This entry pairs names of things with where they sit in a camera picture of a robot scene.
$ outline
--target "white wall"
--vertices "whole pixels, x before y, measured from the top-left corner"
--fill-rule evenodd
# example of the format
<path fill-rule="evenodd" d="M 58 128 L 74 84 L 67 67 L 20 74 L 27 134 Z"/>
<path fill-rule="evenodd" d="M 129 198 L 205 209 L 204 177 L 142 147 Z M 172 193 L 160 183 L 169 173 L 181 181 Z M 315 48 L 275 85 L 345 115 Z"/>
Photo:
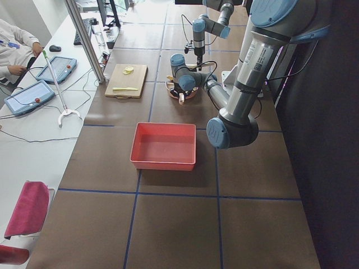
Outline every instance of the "white wall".
<path fill-rule="evenodd" d="M 1 0 L 0 18 L 32 33 L 46 45 L 67 16 L 63 0 Z"/>

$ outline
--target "red cylinder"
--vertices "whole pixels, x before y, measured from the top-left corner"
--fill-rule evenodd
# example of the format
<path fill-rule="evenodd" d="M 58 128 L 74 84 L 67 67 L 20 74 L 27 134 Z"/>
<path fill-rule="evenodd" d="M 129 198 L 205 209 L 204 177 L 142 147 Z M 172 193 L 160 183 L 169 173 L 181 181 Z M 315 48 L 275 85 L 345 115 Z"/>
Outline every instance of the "red cylinder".
<path fill-rule="evenodd" d="M 0 245 L 0 264 L 21 265 L 29 258 L 29 251 L 25 248 L 14 248 Z"/>

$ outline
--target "wooden board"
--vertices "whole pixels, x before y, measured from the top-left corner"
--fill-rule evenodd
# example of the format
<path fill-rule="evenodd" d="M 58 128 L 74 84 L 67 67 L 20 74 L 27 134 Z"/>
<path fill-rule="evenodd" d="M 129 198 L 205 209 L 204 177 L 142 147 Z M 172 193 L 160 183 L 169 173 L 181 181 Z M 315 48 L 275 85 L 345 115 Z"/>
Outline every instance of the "wooden board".
<path fill-rule="evenodd" d="M 126 67 L 132 66 L 134 70 L 129 74 L 124 74 Z M 147 75 L 147 66 L 143 64 L 117 64 L 111 75 L 106 88 L 106 97 L 115 98 L 141 98 L 142 89 Z M 138 90 L 114 91 L 114 87 L 132 87 Z"/>

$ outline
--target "white lab coat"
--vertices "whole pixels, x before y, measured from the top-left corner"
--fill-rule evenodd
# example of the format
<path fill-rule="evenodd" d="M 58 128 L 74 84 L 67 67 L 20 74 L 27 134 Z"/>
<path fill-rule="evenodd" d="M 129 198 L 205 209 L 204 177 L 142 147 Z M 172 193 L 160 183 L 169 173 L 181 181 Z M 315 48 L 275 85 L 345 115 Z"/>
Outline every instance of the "white lab coat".
<path fill-rule="evenodd" d="M 0 79 L 5 77 L 11 83 L 15 83 L 19 77 L 10 74 L 7 66 L 18 65 L 26 67 L 29 60 L 35 56 L 33 54 L 33 43 L 39 42 L 39 40 L 29 32 L 10 25 L 1 19 L 0 40 L 20 44 L 19 49 L 0 45 Z"/>

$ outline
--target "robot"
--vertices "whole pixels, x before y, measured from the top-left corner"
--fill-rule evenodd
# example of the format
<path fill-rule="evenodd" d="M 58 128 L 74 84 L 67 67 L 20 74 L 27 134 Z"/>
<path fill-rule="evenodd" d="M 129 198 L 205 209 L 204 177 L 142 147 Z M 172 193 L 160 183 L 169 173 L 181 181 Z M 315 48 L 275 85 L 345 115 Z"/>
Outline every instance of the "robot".
<path fill-rule="evenodd" d="M 220 12 L 216 21 L 200 15 L 192 23 L 197 66 L 205 54 L 205 32 L 220 38 L 230 34 L 232 0 L 203 0 L 203 5 Z M 312 42 L 329 31 L 332 0 L 253 0 L 238 63 L 225 78 L 224 87 L 213 73 L 193 72 L 182 54 L 171 57 L 174 86 L 188 96 L 192 89 L 203 89 L 219 108 L 217 117 L 207 123 L 207 137 L 218 149 L 246 146 L 256 140 L 258 125 L 250 110 L 260 93 L 278 51 L 287 44 Z"/>

